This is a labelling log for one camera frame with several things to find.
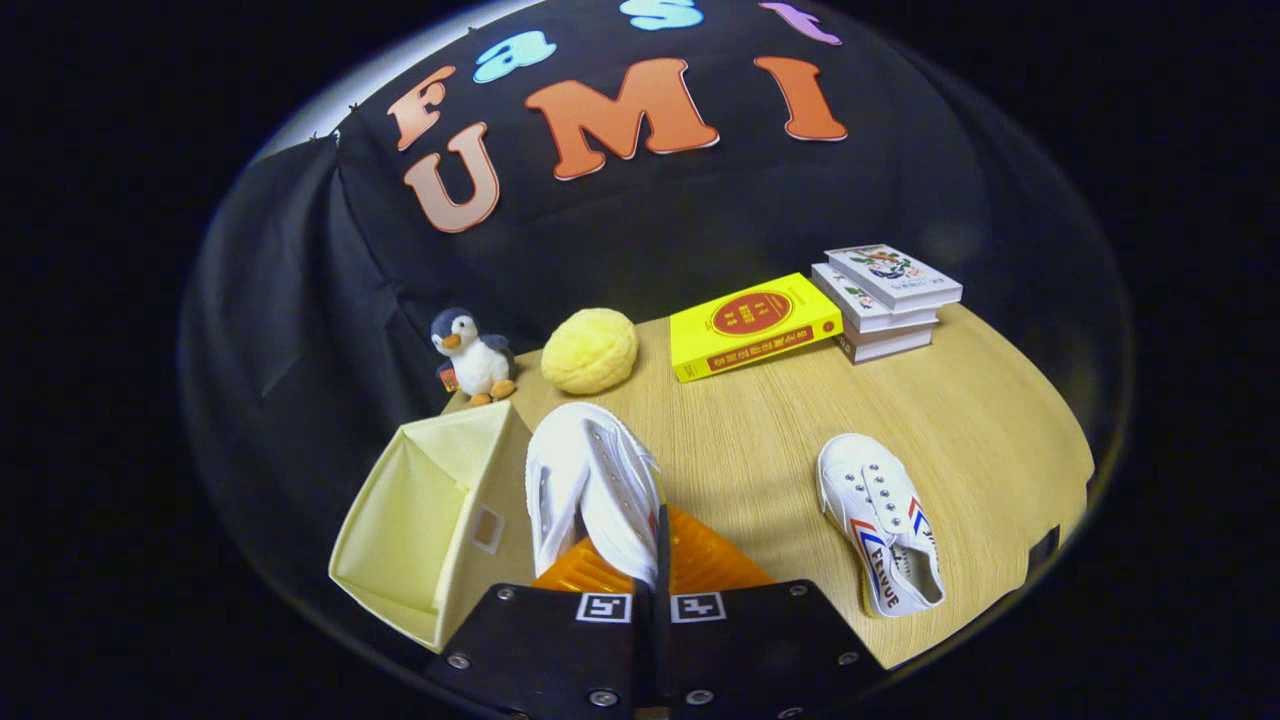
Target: wood grain surface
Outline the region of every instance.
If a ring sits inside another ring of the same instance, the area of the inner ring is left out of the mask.
[[[1027,577],[1028,551],[1080,520],[1093,460],[1050,382],[961,305],[933,345],[851,365],[827,340],[719,375],[677,382],[667,319],[637,325],[631,377],[594,396],[553,388],[539,352],[509,398],[530,430],[556,406],[613,411],[662,464],[667,501],[774,579],[815,582],[892,667],[936,646]],[[465,410],[456,396],[445,413]],[[908,618],[867,610],[852,544],[819,512],[814,466],[831,437],[874,437],[906,465],[938,543],[946,601]]]

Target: book stack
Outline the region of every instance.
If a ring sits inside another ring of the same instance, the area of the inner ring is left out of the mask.
[[[964,290],[887,245],[828,250],[812,278],[840,306],[845,329],[836,343],[854,363],[929,345],[938,309],[959,302]]]

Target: yellow book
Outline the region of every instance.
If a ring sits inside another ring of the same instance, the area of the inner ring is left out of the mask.
[[[671,366],[687,383],[844,331],[842,316],[800,273],[671,316]]]

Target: orange gripper part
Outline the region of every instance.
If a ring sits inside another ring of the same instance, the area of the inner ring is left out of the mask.
[[[760,570],[733,543],[716,534],[692,515],[667,505],[671,523],[672,594],[731,591],[768,585],[773,578]],[[532,587],[567,592],[630,593],[634,580],[605,562],[591,538],[582,538]]]

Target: purple letter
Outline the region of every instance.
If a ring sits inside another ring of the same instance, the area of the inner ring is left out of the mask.
[[[782,19],[787,20],[787,24],[817,40],[818,42],[826,42],[827,45],[840,45],[842,42],[835,35],[818,29],[815,23],[822,20],[809,13],[801,13],[786,3],[760,3],[760,6],[767,10],[773,10],[781,15]]]

